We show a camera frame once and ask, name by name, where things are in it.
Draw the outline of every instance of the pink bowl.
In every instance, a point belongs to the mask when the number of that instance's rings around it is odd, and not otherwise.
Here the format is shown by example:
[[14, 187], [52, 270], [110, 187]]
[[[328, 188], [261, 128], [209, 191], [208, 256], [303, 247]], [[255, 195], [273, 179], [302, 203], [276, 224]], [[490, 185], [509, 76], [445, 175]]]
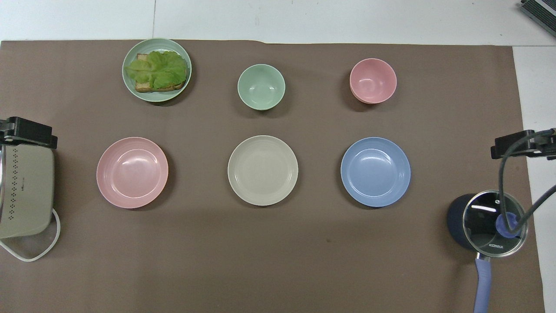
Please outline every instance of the pink bowl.
[[168, 179], [168, 160], [154, 142], [129, 137], [106, 149], [97, 166], [101, 194], [113, 205], [126, 209], [153, 201]]
[[396, 90], [398, 79], [392, 67], [377, 58], [359, 61], [349, 76], [353, 95], [361, 102], [374, 104], [388, 100]]

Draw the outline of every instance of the purple handle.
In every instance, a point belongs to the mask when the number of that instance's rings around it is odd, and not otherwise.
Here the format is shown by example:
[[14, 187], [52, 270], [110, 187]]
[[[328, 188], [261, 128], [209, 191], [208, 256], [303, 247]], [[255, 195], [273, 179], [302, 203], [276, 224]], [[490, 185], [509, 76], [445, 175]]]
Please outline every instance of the purple handle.
[[490, 297], [490, 281], [492, 279], [490, 262], [476, 258], [475, 265], [477, 266], [479, 283], [477, 284], [477, 295], [475, 295], [475, 309], [473, 313], [487, 313], [488, 300]]

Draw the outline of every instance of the black clamp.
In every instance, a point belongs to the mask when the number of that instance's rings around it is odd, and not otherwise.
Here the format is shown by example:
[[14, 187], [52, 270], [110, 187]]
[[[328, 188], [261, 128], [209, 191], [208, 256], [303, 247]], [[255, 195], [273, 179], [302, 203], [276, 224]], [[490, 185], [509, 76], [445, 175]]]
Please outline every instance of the black clamp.
[[29, 144], [56, 149], [58, 137], [52, 135], [50, 126], [13, 116], [0, 120], [0, 144]]
[[[534, 130], [528, 129], [494, 139], [494, 146], [490, 147], [490, 156], [493, 159], [503, 158], [508, 148], [514, 142], [525, 136], [533, 135], [534, 133]], [[556, 134], [551, 136], [536, 136], [526, 141], [511, 154], [511, 157], [518, 157], [520, 155], [525, 155], [530, 158], [547, 157], [547, 160], [556, 159]]]

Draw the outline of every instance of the green plate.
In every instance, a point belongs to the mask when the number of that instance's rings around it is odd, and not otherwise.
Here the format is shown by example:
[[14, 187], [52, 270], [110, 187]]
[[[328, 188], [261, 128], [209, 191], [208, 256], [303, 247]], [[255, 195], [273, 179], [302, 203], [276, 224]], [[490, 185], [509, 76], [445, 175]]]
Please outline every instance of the green plate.
[[[187, 76], [185, 78], [185, 84], [181, 89], [173, 90], [173, 91], [165, 91], [165, 92], [137, 92], [135, 90], [135, 80], [127, 76], [126, 70], [124, 68], [137, 58], [138, 53], [149, 54], [152, 51], [159, 51], [159, 52], [174, 51], [185, 60], [185, 63], [187, 64]], [[149, 102], [163, 102], [163, 101], [170, 100], [175, 96], [179, 95], [189, 83], [189, 79], [191, 78], [191, 71], [192, 71], [191, 59], [189, 58], [189, 55], [187, 54], [185, 49], [183, 49], [183, 47], [180, 46], [177, 42], [169, 39], [164, 39], [164, 38], [147, 39], [136, 44], [127, 53], [126, 58], [123, 60], [123, 65], [122, 65], [123, 82], [126, 84], [127, 89], [129, 89], [129, 91], [132, 94], [134, 94], [137, 98]]]

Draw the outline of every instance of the plate rim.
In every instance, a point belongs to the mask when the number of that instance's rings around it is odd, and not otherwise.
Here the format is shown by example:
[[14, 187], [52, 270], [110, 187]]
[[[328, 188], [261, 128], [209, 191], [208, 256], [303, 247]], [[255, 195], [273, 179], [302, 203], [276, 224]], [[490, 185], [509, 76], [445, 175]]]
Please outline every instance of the plate rim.
[[[409, 178], [408, 178], [408, 180], [407, 180], [407, 186], [405, 186], [405, 189], [403, 190], [403, 192], [399, 195], [399, 197], [395, 198], [394, 200], [391, 200], [391, 201], [387, 202], [387, 204], [383, 204], [383, 205], [380, 205], [380, 206], [377, 206], [376, 204], [371, 203], [372, 201], [366, 201], [366, 202], [364, 202], [364, 201], [361, 201], [361, 200], [357, 199], [356, 197], [354, 197], [354, 195], [352, 194], [352, 192], [353, 192], [352, 189], [351, 189], [351, 188], [348, 188], [347, 185], [346, 185], [346, 183], [347, 183], [347, 181], [346, 181], [346, 180], [347, 180], [347, 177], [344, 176], [344, 167], [346, 166], [346, 165], [345, 165], [345, 162], [346, 162], [346, 156], [347, 156], [348, 152], [349, 152], [351, 149], [353, 149], [355, 146], [357, 146], [361, 141], [373, 140], [373, 139], [379, 139], [379, 140], [386, 141], [388, 144], [391, 144], [391, 145], [393, 145], [394, 147], [397, 147], [398, 149], [400, 149], [402, 155], [404, 156], [403, 162], [404, 162], [404, 163], [407, 162], [407, 166], [408, 166], [408, 176], [409, 176]], [[399, 145], [397, 145], [395, 142], [393, 142], [392, 140], [389, 140], [389, 139], [384, 138], [384, 137], [378, 137], [378, 136], [365, 137], [365, 138], [362, 138], [362, 139], [357, 140], [357, 141], [354, 142], [351, 146], [349, 146], [349, 148], [346, 149], [346, 152], [345, 152], [344, 155], [342, 156], [342, 160], [341, 160], [341, 163], [340, 163], [340, 178], [341, 178], [342, 184], [344, 185], [344, 188], [346, 189], [346, 191], [348, 192], [348, 194], [349, 194], [354, 200], [356, 200], [357, 202], [359, 202], [359, 203], [361, 203], [361, 204], [363, 204], [363, 205], [365, 205], [365, 206], [373, 207], [373, 208], [386, 207], [386, 206], [389, 206], [389, 205], [394, 204], [394, 203], [396, 203], [397, 201], [399, 201], [399, 200], [405, 195], [405, 193], [407, 192], [407, 190], [409, 189], [409, 185], [410, 185], [410, 183], [411, 183], [411, 163], [409, 162], [409, 158], [408, 158], [407, 154], [405, 154], [405, 151], [404, 151]]]
[[[120, 143], [121, 141], [127, 141], [127, 140], [131, 140], [131, 139], [145, 140], [145, 141], [147, 141], [147, 142], [153, 144], [155, 147], [157, 147], [157, 148], [160, 150], [160, 152], [162, 153], [162, 155], [164, 156], [164, 158], [163, 158], [163, 161], [164, 161], [164, 163], [163, 163], [163, 168], [166, 168], [166, 171], [165, 171], [166, 174], [163, 175], [164, 183], [162, 184], [162, 188], [160, 189], [160, 191], [158, 192], [158, 194], [157, 194], [154, 198], [152, 198], [152, 200], [150, 200], [150, 201], [148, 201], [148, 202], [146, 202], [146, 203], [143, 203], [143, 204], [141, 204], [141, 205], [139, 205], [139, 206], [119, 206], [119, 205], [115, 204], [113, 201], [111, 201], [111, 200], [109, 199], [109, 197], [107, 197], [107, 196], [102, 192], [102, 189], [101, 189], [101, 186], [100, 186], [100, 180], [99, 180], [99, 174], [100, 174], [100, 173], [99, 173], [99, 167], [100, 167], [100, 164], [101, 164], [102, 159], [104, 158], [104, 156], [106, 155], [106, 153], [107, 153], [113, 146], [115, 146], [116, 144]], [[101, 195], [104, 197], [104, 199], [105, 199], [106, 201], [108, 201], [111, 205], [116, 206], [116, 207], [118, 207], [118, 208], [123, 208], [123, 209], [136, 209], [136, 208], [144, 207], [144, 206], [146, 206], [147, 204], [153, 202], [156, 198], [158, 198], [158, 196], [162, 193], [162, 191], [163, 191], [164, 188], [166, 187], [166, 183], [168, 182], [168, 173], [169, 173], [168, 158], [166, 157], [166, 154], [164, 153], [164, 150], [162, 150], [162, 148], [160, 148], [159, 145], [157, 145], [154, 141], [152, 141], [152, 140], [150, 140], [150, 139], [147, 139], [147, 138], [144, 138], [144, 137], [139, 137], [139, 136], [126, 137], [126, 138], [122, 138], [122, 139], [117, 140], [117, 141], [115, 141], [114, 143], [112, 143], [108, 148], [106, 148], [106, 150], [104, 150], [104, 152], [102, 153], [101, 157], [99, 158], [98, 163], [97, 163], [97, 170], [96, 170], [97, 187], [98, 187], [98, 190], [100, 191]]]
[[[270, 203], [270, 202], [265, 202], [265, 204], [260, 204], [260, 203], [254, 203], [254, 201], [252, 202], [252, 201], [249, 201], [249, 200], [245, 199], [245, 198], [244, 198], [242, 195], [240, 195], [239, 192], [234, 188], [234, 185], [232, 184], [232, 179], [231, 179], [231, 176], [230, 176], [230, 163], [231, 163], [231, 161], [232, 161], [232, 157], [234, 156], [234, 154], [236, 153], [236, 151], [238, 150], [238, 148], [239, 148], [241, 145], [245, 144], [247, 141], [255, 140], [256, 138], [272, 138], [272, 140], [277, 140], [277, 141], [279, 141], [279, 142], [282, 142], [282, 143], [289, 149], [289, 151], [291, 152], [291, 154], [293, 155], [294, 160], [295, 160], [295, 179], [294, 179], [293, 184], [291, 185], [291, 188], [287, 191], [287, 193], [285, 193], [285, 195], [284, 195], [283, 197], [281, 197], [279, 200], [274, 201], [274, 202], [272, 202], [272, 203]], [[267, 206], [271, 206], [271, 205], [273, 205], [273, 204], [276, 204], [276, 203], [278, 203], [278, 202], [284, 200], [284, 199], [287, 198], [287, 196], [290, 195], [290, 193], [294, 190], [295, 185], [297, 185], [297, 179], [299, 178], [299, 161], [297, 160], [297, 156], [295, 155], [294, 150], [293, 150], [293, 149], [290, 147], [290, 145], [287, 144], [285, 141], [281, 140], [281, 139], [278, 138], [278, 137], [274, 137], [274, 136], [271, 136], [271, 135], [256, 135], [256, 136], [252, 136], [252, 137], [249, 137], [249, 138], [243, 140], [243, 141], [242, 141], [240, 144], [238, 144], [238, 145], [236, 146], [236, 148], [232, 151], [232, 153], [230, 154], [230, 157], [229, 157], [229, 159], [228, 159], [227, 176], [228, 176], [228, 183], [230, 184], [230, 187], [232, 188], [232, 190], [234, 191], [234, 193], [235, 193], [238, 197], [240, 197], [240, 199], [242, 199], [243, 201], [245, 201], [245, 202], [247, 202], [247, 203], [249, 203], [249, 204], [253, 204], [253, 205], [255, 205], [255, 206], [267, 207]]]
[[[148, 41], [153, 41], [153, 40], [163, 40], [163, 41], [168, 41], [168, 42], [172, 42], [176, 45], [178, 45], [178, 47], [181, 47], [181, 49], [183, 51], [175, 51], [175, 50], [167, 50], [167, 51], [174, 51], [175, 53], [179, 54], [184, 60], [185, 63], [189, 69], [189, 75], [186, 77], [185, 79], [185, 83], [183, 84], [183, 87], [181, 87], [177, 93], [175, 94], [168, 94], [166, 93], [168, 96], [164, 97], [163, 99], [157, 99], [157, 100], [150, 100], [147, 99], [147, 97], [143, 96], [141, 92], [134, 92], [135, 89], [131, 89], [131, 87], [129, 87], [126, 83], [126, 76], [127, 73], [125, 71], [125, 66], [126, 66], [126, 60], [128, 59], [128, 57], [130, 57], [130, 53], [133, 49], [135, 49], [136, 47], [140, 46], [140, 45], [144, 45], [145, 42]], [[189, 81], [191, 80], [191, 76], [193, 75], [193, 63], [191, 62], [191, 57], [189, 56], [189, 53], [187, 53], [187, 51], [185, 50], [185, 48], [180, 45], [179, 43], [177, 43], [174, 40], [168, 39], [168, 38], [161, 38], [161, 37], [155, 37], [155, 38], [149, 38], [149, 39], [145, 39], [142, 40], [141, 42], [138, 42], [137, 44], [135, 44], [129, 51], [127, 51], [126, 56], [123, 58], [123, 62], [122, 62], [122, 80], [123, 80], [123, 84], [126, 86], [126, 88], [130, 91], [130, 93], [134, 96], [136, 96], [137, 98], [143, 100], [143, 101], [147, 101], [147, 102], [153, 102], [153, 103], [158, 103], [158, 102], [164, 102], [164, 101], [168, 101], [171, 100], [175, 97], [177, 97], [179, 94], [181, 94], [183, 92], [183, 90], [185, 89], [185, 87], [187, 87], [187, 85], [189, 84]]]

